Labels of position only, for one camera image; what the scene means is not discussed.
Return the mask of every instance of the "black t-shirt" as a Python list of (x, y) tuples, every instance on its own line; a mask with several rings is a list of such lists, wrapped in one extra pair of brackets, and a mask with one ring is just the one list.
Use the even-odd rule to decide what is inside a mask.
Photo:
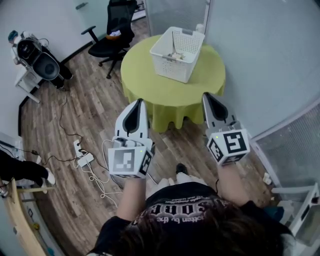
[[(162, 224), (166, 232), (181, 237), (183, 242), (184, 234), (203, 220), (203, 212), (206, 205), (216, 201), (222, 205), (230, 204), (218, 197), (217, 193), (209, 186), (188, 182), (165, 187), (146, 200), (148, 213), (155, 217), (156, 221)], [(289, 229), (269, 217), (253, 201), (247, 202), (240, 207), (243, 213), (263, 224), (266, 229), (272, 229), (278, 234), (290, 234)], [(108, 253), (110, 245), (120, 238), (121, 231), (134, 226), (138, 220), (130, 222), (117, 216), (110, 218), (101, 228), (91, 255)]]

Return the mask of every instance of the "chair armrest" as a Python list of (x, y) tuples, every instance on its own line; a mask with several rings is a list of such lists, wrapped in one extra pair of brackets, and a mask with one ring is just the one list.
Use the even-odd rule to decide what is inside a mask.
[(95, 33), (92, 31), (95, 27), (96, 27), (96, 26), (91, 26), (91, 27), (87, 28), (85, 31), (83, 31), (83, 32), (81, 33), (81, 35), (84, 35), (84, 34), (86, 34), (86, 33), (89, 32), (89, 34), (90, 34), (90, 36), (93, 38), (93, 40), (94, 40), (96, 43), (98, 43), (99, 40), (98, 40), (98, 38), (96, 37)]

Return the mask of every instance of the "black speaker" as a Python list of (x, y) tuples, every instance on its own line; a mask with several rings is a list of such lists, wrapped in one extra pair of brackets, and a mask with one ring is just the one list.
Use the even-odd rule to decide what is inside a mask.
[(33, 70), (43, 79), (50, 81), (59, 75), (60, 67), (49, 54), (42, 52), (33, 63)]

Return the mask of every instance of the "black shoe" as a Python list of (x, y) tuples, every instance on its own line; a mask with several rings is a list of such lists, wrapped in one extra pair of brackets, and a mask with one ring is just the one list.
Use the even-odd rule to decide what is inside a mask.
[(183, 163), (178, 163), (175, 167), (175, 173), (176, 174), (184, 173), (184, 174), (188, 175), (188, 169)]

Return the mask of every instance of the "wooden floor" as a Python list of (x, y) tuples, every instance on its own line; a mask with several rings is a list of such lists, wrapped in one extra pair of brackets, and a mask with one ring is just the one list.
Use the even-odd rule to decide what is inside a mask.
[[(145, 19), (134, 22), (133, 30), (133, 43), (148, 37)], [(44, 83), (35, 93), (41, 100), (40, 104), (28, 100), (23, 106), (21, 130), (24, 148), (37, 150), (43, 162), (52, 155), (61, 160), (75, 157), (73, 142), (78, 137), (67, 136), (59, 127), (61, 108), (67, 98), (61, 124), (68, 133), (82, 135), (82, 147), (94, 153), (105, 165), (102, 141), (114, 136), (116, 118), (128, 105), (123, 94), (120, 65), (117, 64), (111, 73), (112, 78), (108, 80), (106, 75), (110, 64), (99, 67), (98, 59), (90, 56), (87, 50), (71, 59), (67, 63), (74, 74), (74, 78), (67, 83), (70, 94)], [(156, 144), (156, 154), (149, 173), (157, 182), (161, 178), (175, 177), (176, 164), (184, 163), (190, 174), (202, 177), (207, 184), (215, 187), (216, 166), (204, 145), (203, 131), (203, 126), (189, 120), (180, 130), (170, 127), (162, 134), (150, 131), (151, 139)], [(31, 154), (27, 154), (26, 158), (36, 160)], [(109, 199), (100, 198), (98, 186), (89, 180), (88, 173), (74, 168), (73, 161), (60, 162), (51, 158), (46, 167), (56, 177), (56, 189), (50, 190), (47, 195), (36, 194), (42, 216), (66, 255), (85, 255), (93, 248), (100, 228), (115, 214), (116, 208)], [(107, 179), (108, 174), (96, 161), (92, 162), (92, 167), (101, 180)], [(259, 206), (270, 201), (269, 189), (262, 182), (264, 171), (253, 153), (241, 162), (241, 177)], [(105, 184), (105, 190), (120, 191), (112, 181)], [(111, 197), (118, 202), (121, 194)]]

